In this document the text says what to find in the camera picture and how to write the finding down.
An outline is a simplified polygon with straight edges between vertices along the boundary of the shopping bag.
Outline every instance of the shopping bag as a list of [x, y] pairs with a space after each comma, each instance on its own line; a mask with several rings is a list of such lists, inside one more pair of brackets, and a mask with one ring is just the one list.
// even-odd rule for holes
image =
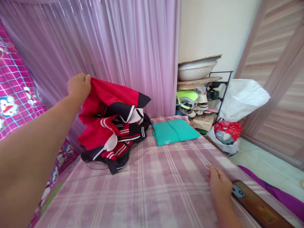
[[218, 147], [228, 156], [231, 157], [235, 155], [238, 152], [238, 146], [240, 145], [240, 139], [237, 139], [232, 145], [225, 145], [221, 143], [215, 136], [214, 133], [214, 126], [211, 128], [211, 130], [207, 133], [209, 138], [215, 142]]
[[232, 79], [229, 82], [219, 117], [237, 122], [270, 99], [269, 94], [256, 81]]
[[242, 125], [237, 122], [220, 119], [214, 125], [214, 133], [218, 140], [224, 144], [228, 144], [225, 142], [235, 142], [241, 136]]

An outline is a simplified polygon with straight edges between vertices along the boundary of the black and red tracksuit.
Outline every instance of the black and red tracksuit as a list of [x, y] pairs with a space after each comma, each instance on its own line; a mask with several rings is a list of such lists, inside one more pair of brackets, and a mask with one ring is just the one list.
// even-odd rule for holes
[[85, 147], [81, 158], [104, 162], [115, 174], [127, 164], [131, 146], [146, 137], [151, 120], [142, 108], [151, 99], [128, 87], [95, 78], [91, 79], [91, 86], [79, 115], [87, 126], [78, 138]]

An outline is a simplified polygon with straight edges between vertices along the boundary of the white plastic basin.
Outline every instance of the white plastic basin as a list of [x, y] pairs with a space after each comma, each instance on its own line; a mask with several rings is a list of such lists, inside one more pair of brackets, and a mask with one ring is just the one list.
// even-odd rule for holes
[[179, 81], [192, 81], [199, 80], [207, 77], [212, 71], [217, 61], [211, 61], [206, 63], [199, 63], [187, 66], [180, 66], [178, 68], [178, 80]]

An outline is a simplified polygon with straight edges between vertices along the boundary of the bed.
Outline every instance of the bed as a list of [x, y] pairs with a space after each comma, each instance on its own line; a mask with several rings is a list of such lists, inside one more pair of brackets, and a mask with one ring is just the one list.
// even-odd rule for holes
[[[49, 227], [217, 227], [207, 164], [241, 180], [293, 226], [303, 223], [233, 164], [207, 139], [158, 147], [152, 135], [132, 148], [126, 167], [111, 175], [102, 164], [80, 160], [36, 228]], [[260, 227], [233, 200], [244, 227]]]

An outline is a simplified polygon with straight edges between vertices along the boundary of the phone case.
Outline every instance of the phone case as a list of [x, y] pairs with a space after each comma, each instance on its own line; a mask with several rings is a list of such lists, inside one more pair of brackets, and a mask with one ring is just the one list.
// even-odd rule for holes
[[242, 181], [233, 182], [233, 197], [264, 228], [294, 228], [285, 218], [269, 206], [261, 197]]

